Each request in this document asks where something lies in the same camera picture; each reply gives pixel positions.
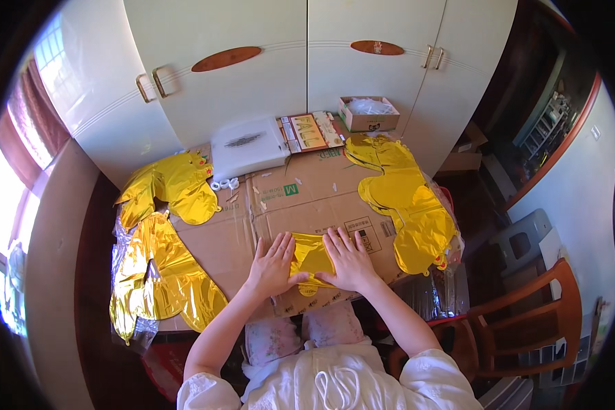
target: white wardrobe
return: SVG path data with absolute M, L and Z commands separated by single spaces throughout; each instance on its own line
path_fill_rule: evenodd
M 48 73 L 47 81 L 39 70 L 71 134 L 118 187 L 133 170 L 208 142 L 221 127 L 335 111 L 338 97 L 350 95 L 392 101 L 401 113 L 397 133 L 433 175 L 484 94 L 516 4 L 71 0 L 61 10 L 61 71 L 74 75 L 81 98 L 57 93 L 59 78 Z M 351 47 L 360 40 L 404 53 L 362 53 Z M 244 46 L 262 52 L 216 70 L 191 70 Z

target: floor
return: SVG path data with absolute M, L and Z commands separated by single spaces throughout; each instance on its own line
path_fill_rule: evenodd
M 497 193 L 488 188 L 478 172 L 435 178 L 435 182 L 449 189 L 454 202 L 454 213 L 462 237 L 466 242 L 464 262 L 467 267 L 471 306 L 484 303 L 504 293 L 499 279 L 501 270 L 498 255 L 488 247 L 487 240 L 507 223 L 506 216 L 498 213 Z M 112 207 L 118 191 L 106 177 L 100 176 L 91 198 L 81 236 L 76 271 L 76 327 L 84 378 L 97 409 L 130 408 L 137 405 L 172 409 L 151 381 L 141 357 L 133 348 L 112 334 L 106 306 L 109 304 L 111 234 L 115 220 Z M 363 330 L 373 340 L 389 335 L 374 308 L 366 300 L 354 301 L 353 307 Z M 193 332 L 158 336 L 155 347 L 184 346 L 183 353 L 173 359 L 179 367 L 186 358 L 187 346 L 196 338 Z M 223 368 L 222 374 L 238 393 L 242 393 L 247 380 L 241 373 L 243 355 L 238 343 Z M 379 344 L 381 356 L 387 356 L 390 347 Z M 476 381 L 474 389 L 480 396 L 492 386 L 492 381 Z

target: curtain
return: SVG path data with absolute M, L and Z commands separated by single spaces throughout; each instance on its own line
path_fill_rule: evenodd
M 37 63 L 31 58 L 0 116 L 0 151 L 32 190 L 52 158 L 71 138 L 43 86 Z
M 25 147 L 7 109 L 0 116 L 0 151 L 27 189 L 32 190 L 41 167 Z
M 71 136 L 50 101 L 33 58 L 17 79 L 8 108 L 25 147 L 45 168 Z

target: chair back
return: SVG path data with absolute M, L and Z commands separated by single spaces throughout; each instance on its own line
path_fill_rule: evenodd
M 539 291 L 554 279 L 558 280 L 562 288 L 560 299 L 506 319 L 491 323 L 486 320 L 486 316 Z M 472 307 L 467 312 L 467 319 L 477 338 L 479 376 L 510 377 L 541 373 L 574 363 L 581 336 L 581 296 L 572 269 L 565 259 L 560 259 L 531 283 L 488 303 Z M 566 340 L 565 356 L 555 361 L 529 367 L 498 369 L 495 366 L 499 356 L 530 353 L 555 344 L 563 337 Z

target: wooden chair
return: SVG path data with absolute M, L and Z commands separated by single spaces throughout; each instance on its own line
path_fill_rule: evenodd
M 554 279 L 558 280 L 562 288 L 560 299 L 506 319 L 492 323 L 486 321 L 486 316 L 539 291 Z M 509 377 L 541 373 L 574 363 L 581 336 L 581 295 L 572 269 L 565 259 L 560 259 L 551 269 L 522 288 L 481 306 L 472 307 L 467 312 L 467 319 L 479 347 L 479 376 Z M 498 356 L 529 353 L 555 344 L 556 340 L 563 337 L 566 349 L 562 359 L 530 367 L 498 369 L 495 366 Z
M 486 321 L 486 316 L 539 291 L 554 279 L 558 280 L 562 288 L 560 299 L 506 319 L 491 323 Z M 433 332 L 442 343 L 447 330 L 453 328 L 453 345 L 447 353 L 471 382 L 476 376 L 486 378 L 526 376 L 571 366 L 578 353 L 581 325 L 581 296 L 578 286 L 569 264 L 566 260 L 560 259 L 551 269 L 531 283 L 491 302 L 469 309 L 466 319 L 435 325 Z M 529 353 L 543 346 L 555 344 L 556 340 L 563 337 L 566 340 L 566 349 L 565 356 L 561 359 L 530 367 L 495 366 L 495 358 L 498 356 Z M 397 379 L 402 370 L 400 363 L 406 358 L 400 348 L 388 357 L 389 372 Z

